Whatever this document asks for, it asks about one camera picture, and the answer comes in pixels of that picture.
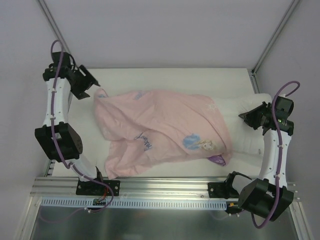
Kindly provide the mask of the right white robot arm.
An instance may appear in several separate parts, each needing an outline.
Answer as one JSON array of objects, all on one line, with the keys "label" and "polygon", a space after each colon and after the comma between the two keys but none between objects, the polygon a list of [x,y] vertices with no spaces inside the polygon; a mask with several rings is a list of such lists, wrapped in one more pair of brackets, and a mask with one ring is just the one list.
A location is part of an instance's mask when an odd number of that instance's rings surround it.
[{"label": "right white robot arm", "polygon": [[294,123],[288,120],[294,102],[277,96],[272,102],[239,114],[239,118],[254,130],[262,128],[264,153],[256,179],[233,171],[224,182],[227,198],[238,197],[238,208],[275,221],[292,203],[293,192],[287,189],[287,151],[294,133]]}]

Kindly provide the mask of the white pillow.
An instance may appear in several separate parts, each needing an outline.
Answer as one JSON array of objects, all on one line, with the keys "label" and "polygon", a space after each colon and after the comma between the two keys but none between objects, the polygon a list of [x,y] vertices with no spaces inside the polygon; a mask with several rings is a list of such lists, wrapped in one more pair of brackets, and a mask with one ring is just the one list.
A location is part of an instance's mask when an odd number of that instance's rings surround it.
[{"label": "white pillow", "polygon": [[214,98],[213,101],[223,116],[231,138],[232,151],[262,157],[265,148],[262,128],[254,130],[239,115],[259,107],[263,102],[270,103],[271,96],[258,93],[235,98]]}]

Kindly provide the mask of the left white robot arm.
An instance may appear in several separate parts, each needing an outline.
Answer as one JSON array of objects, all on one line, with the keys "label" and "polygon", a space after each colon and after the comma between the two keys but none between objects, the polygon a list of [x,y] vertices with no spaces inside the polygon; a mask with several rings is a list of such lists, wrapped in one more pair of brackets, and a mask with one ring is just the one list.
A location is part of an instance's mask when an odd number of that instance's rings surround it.
[{"label": "left white robot arm", "polygon": [[76,173],[78,195],[104,195],[102,174],[84,156],[82,139],[68,120],[72,97],[88,98],[86,91],[99,83],[84,65],[76,66],[71,54],[58,51],[51,58],[42,74],[47,87],[46,114],[42,127],[34,130],[35,138],[50,160]]}]

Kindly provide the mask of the pink Journey pillow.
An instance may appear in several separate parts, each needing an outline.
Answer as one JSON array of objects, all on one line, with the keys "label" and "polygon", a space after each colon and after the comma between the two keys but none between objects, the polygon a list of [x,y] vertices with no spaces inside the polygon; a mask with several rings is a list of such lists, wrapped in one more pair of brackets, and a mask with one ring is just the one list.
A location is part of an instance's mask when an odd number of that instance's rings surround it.
[{"label": "pink Journey pillow", "polygon": [[139,175],[163,164],[229,154],[232,142],[212,98],[168,90],[94,94],[94,113],[110,142],[105,171],[110,179]]}]

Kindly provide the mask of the purple Elsa pillowcase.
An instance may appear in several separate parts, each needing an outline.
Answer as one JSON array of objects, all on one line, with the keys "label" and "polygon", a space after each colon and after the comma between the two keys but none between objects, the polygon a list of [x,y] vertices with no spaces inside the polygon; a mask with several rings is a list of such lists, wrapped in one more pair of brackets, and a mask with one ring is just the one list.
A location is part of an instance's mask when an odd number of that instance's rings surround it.
[{"label": "purple Elsa pillowcase", "polygon": [[228,165],[230,158],[231,157],[228,153],[223,153],[223,154],[219,154],[219,155],[210,156],[207,159],[212,163],[215,163],[219,166],[225,167],[226,165]]}]

